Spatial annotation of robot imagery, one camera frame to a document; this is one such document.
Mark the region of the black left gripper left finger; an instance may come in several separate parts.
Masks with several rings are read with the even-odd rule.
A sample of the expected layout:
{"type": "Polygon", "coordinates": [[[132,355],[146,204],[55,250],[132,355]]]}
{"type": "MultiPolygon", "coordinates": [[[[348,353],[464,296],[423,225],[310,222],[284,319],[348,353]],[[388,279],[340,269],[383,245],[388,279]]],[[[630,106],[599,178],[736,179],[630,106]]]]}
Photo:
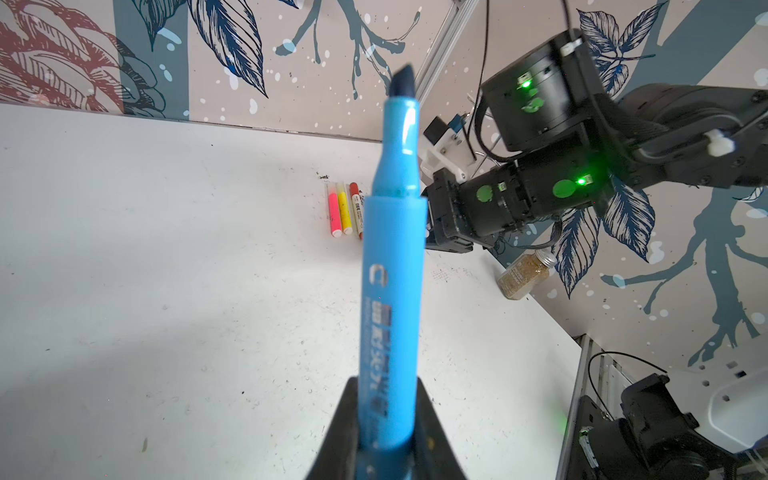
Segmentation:
{"type": "Polygon", "coordinates": [[[359,449],[358,378],[350,377],[306,480],[353,480],[359,449]]]}

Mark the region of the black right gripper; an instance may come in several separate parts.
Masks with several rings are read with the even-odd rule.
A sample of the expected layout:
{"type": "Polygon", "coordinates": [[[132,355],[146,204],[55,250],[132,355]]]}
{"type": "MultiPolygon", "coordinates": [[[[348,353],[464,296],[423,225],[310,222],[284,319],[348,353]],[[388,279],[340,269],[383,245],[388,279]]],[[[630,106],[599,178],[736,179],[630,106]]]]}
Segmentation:
{"type": "Polygon", "coordinates": [[[434,173],[422,195],[429,206],[426,248],[468,253],[474,245],[492,248],[502,233],[542,219],[561,220],[568,210],[595,205],[600,200],[600,175],[506,165],[459,183],[443,168],[434,173]]]}

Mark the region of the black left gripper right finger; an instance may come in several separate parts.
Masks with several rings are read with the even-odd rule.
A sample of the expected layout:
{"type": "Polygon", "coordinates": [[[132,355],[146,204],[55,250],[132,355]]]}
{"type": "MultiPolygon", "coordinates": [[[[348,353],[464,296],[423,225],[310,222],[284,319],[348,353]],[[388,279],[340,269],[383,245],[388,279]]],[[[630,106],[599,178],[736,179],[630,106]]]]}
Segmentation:
{"type": "Polygon", "coordinates": [[[421,379],[417,381],[413,459],[413,479],[467,479],[421,379]]]}

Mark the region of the blue marker pen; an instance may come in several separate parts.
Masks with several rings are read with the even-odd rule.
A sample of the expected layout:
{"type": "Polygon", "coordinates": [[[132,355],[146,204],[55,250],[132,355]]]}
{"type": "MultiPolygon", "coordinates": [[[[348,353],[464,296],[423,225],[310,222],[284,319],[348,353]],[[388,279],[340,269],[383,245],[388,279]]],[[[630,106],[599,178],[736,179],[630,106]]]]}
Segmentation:
{"type": "Polygon", "coordinates": [[[364,207],[358,377],[359,479],[407,479],[415,429],[427,201],[411,66],[383,109],[382,154],[364,207]]]}

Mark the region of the white marker pen red end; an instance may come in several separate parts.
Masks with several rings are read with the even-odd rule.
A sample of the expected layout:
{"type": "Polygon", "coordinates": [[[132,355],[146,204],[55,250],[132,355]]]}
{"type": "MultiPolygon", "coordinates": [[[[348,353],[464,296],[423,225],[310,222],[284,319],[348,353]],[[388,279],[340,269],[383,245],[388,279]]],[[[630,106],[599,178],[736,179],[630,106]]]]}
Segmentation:
{"type": "Polygon", "coordinates": [[[355,182],[352,182],[349,185],[349,192],[351,195],[352,208],[353,208],[354,220],[355,220],[358,237],[360,239],[363,239],[363,231],[364,231],[363,196],[361,195],[358,184],[355,182]]]}

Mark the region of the yellow highlighter pen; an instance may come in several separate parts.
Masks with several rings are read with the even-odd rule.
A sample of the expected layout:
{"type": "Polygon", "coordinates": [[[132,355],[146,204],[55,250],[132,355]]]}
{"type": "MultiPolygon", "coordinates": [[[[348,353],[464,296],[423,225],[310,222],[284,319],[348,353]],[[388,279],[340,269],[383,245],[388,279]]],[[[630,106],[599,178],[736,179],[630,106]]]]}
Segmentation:
{"type": "Polygon", "coordinates": [[[352,221],[349,210],[349,200],[346,190],[346,185],[343,182],[336,184],[337,199],[339,204],[340,219],[342,231],[345,235],[351,235],[354,230],[352,227],[352,221]]]}

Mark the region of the pink highlighter pen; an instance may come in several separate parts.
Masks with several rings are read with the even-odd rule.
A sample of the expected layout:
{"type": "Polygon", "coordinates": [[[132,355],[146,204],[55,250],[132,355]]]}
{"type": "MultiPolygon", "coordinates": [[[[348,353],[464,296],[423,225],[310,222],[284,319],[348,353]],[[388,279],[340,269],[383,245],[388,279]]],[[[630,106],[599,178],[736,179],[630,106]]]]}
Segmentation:
{"type": "Polygon", "coordinates": [[[341,212],[339,206],[338,195],[334,186],[330,183],[326,184],[327,200],[329,208],[330,218],[330,231],[334,238],[341,237],[343,234],[341,212]]]}

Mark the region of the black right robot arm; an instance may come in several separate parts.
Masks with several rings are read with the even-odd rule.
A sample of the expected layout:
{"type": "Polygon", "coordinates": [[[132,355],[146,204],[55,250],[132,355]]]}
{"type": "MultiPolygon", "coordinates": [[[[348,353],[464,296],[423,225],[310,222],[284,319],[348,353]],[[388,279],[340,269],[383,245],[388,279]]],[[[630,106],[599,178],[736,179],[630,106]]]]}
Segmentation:
{"type": "Polygon", "coordinates": [[[606,214],[618,183],[730,188],[767,182],[767,94],[649,84],[605,92],[578,30],[562,32],[479,89],[475,122],[491,117],[507,149],[472,180],[437,171],[427,246],[466,253],[498,234],[570,209],[606,214]]]}

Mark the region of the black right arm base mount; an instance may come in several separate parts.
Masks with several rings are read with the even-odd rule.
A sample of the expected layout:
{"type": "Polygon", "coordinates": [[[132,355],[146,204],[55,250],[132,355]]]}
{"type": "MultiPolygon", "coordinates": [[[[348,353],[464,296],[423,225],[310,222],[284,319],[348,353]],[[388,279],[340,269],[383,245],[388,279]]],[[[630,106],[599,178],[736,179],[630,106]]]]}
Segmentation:
{"type": "Polygon", "coordinates": [[[621,416],[584,427],[579,443],[599,479],[735,479],[767,440],[767,377],[734,371],[721,388],[688,393],[652,374],[621,394],[621,416]]]}

